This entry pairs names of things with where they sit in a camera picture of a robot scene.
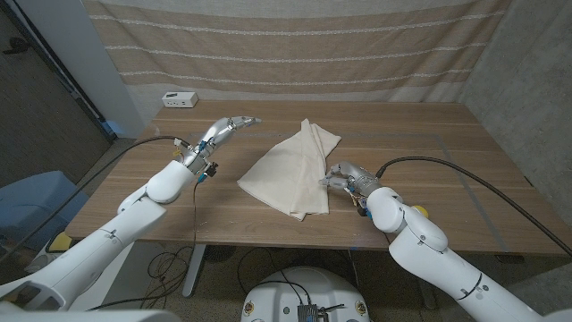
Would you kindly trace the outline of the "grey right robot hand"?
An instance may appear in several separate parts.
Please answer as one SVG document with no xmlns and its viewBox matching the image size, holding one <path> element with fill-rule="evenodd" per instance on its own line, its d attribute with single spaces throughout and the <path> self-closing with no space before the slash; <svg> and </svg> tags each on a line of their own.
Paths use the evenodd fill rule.
<svg viewBox="0 0 572 322">
<path fill-rule="evenodd" d="M 373 174 L 348 161 L 333 165 L 325 177 L 318 182 L 327 187 L 348 189 L 364 197 L 368 197 L 373 191 L 382 187 Z"/>
</svg>

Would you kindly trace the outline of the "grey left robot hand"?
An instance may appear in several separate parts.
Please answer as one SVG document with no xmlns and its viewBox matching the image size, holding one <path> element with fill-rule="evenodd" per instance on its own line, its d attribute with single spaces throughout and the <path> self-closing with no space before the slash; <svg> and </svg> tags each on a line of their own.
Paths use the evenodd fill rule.
<svg viewBox="0 0 572 322">
<path fill-rule="evenodd" d="M 202 174 L 211 167 L 208 158 L 229 141 L 237 130 L 261 122 L 261 119 L 252 116 L 221 118 L 204 133 L 195 146 L 185 146 L 181 143 L 180 154 L 175 160 L 185 165 L 193 174 Z"/>
</svg>

